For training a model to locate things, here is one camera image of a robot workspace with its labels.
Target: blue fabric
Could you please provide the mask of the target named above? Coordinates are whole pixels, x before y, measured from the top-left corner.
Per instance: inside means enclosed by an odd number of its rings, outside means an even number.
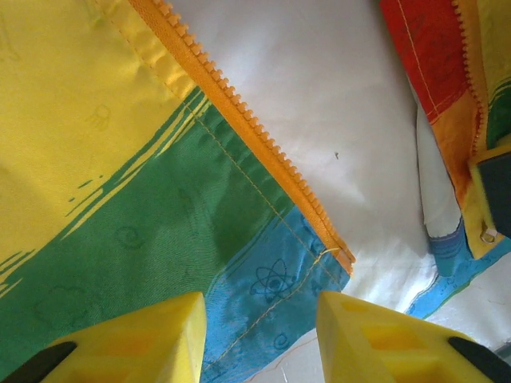
[[[458,252],[459,264],[454,275],[450,277],[439,275],[429,289],[416,297],[406,313],[417,318],[428,317],[452,295],[467,287],[478,274],[509,252],[511,252],[511,239],[506,238],[483,258],[476,260],[472,258],[465,241],[463,248]]]
[[[294,207],[230,261],[206,294],[201,382],[244,381],[315,327],[318,293],[349,280],[324,250]]]
[[[465,259],[468,249],[463,219],[460,219],[453,233],[439,238],[429,237],[429,241],[430,251],[437,263],[438,274],[442,277],[454,275]]]

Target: zipper teeth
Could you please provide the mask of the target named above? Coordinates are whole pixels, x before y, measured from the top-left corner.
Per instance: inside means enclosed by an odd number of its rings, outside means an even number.
[[[482,135],[482,133],[484,131],[485,122],[487,120],[487,112],[485,106],[481,101],[482,97],[479,94],[479,91],[477,90],[477,86],[475,85],[476,79],[470,72],[470,66],[472,65],[473,57],[469,48],[470,46],[469,33],[467,32],[466,21],[465,18],[463,17],[463,13],[461,12],[461,5],[459,0],[453,0],[452,5],[454,7],[455,14],[458,17],[459,28],[461,31],[461,43],[463,44],[463,66],[465,69],[465,75],[469,84],[470,94],[472,95],[472,98],[475,100],[477,105],[478,121],[471,147],[471,154],[472,156],[475,156],[479,149],[485,146],[485,137]]]
[[[195,35],[188,34],[188,26],[186,24],[181,24],[180,19],[181,16],[179,14],[172,12],[172,5],[162,2],[162,0],[153,0],[153,3],[157,7],[157,9],[163,14],[169,25],[179,34],[179,36],[183,39],[185,44],[189,47],[190,51],[195,55],[195,57],[199,60],[201,65],[207,70],[213,80],[216,81],[219,88],[224,92],[224,94],[228,97],[228,99],[232,102],[232,104],[238,109],[238,111],[243,115],[244,119],[248,122],[252,131],[256,136],[259,137],[261,143],[265,144],[267,148],[273,153],[273,155],[279,160],[280,164],[287,170],[289,175],[295,181],[296,186],[302,191],[302,193],[307,197],[307,200],[314,208],[316,214],[323,222],[323,225],[327,229],[328,233],[334,239],[336,243],[341,247],[340,249],[331,249],[332,252],[340,250],[344,253],[344,255],[351,261],[351,263],[355,262],[355,257],[351,252],[347,249],[346,244],[341,240],[339,234],[334,228],[334,225],[330,221],[327,212],[323,205],[319,202],[318,197],[311,190],[311,187],[307,184],[307,181],[303,179],[302,174],[297,171],[296,166],[293,166],[291,160],[287,158],[286,153],[280,150],[280,146],[275,144],[275,140],[270,138],[268,132],[264,130],[264,127],[259,124],[257,117],[254,117],[253,111],[248,109],[247,103],[241,101],[241,96],[236,93],[236,90],[233,86],[228,85],[228,79],[222,76],[222,71],[220,69],[216,69],[216,63],[214,61],[208,60],[208,53],[202,50],[202,45],[195,41]]]

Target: red stripe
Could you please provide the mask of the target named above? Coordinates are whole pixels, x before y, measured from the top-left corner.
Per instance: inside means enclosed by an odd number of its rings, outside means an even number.
[[[382,0],[398,55],[430,121],[467,89],[459,21],[451,1]]]

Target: orange zipper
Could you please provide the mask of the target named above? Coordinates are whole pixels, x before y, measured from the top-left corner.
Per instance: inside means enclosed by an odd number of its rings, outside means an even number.
[[[486,150],[488,127],[488,91],[482,63],[477,0],[453,0],[453,6],[460,23],[465,75],[470,94],[477,105],[477,120],[471,148],[471,155],[475,156],[481,150]]]
[[[323,205],[312,192],[286,154],[270,139],[263,126],[258,124],[247,104],[241,102],[234,87],[222,71],[215,69],[215,62],[208,60],[201,44],[187,33],[188,26],[180,23],[180,15],[172,12],[172,6],[161,0],[129,0],[145,23],[158,36],[188,75],[200,86],[209,100],[218,108],[225,120],[252,150],[257,159],[271,173],[283,190],[297,205],[328,252],[351,274],[355,257],[334,229]]]

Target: green fabric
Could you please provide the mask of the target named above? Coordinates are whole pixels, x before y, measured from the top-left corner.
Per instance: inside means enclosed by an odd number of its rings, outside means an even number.
[[[489,105],[487,147],[493,149],[497,142],[511,133],[511,81],[497,88]]]
[[[180,113],[183,124],[193,109],[184,106],[203,97],[196,89],[153,140]],[[9,286],[22,283],[0,299],[0,376],[64,334],[176,294],[205,293],[276,217],[270,205],[280,215],[292,209],[215,107],[189,124],[78,229],[70,231],[83,215],[10,275]],[[149,147],[105,181],[86,211],[129,176],[125,169]]]

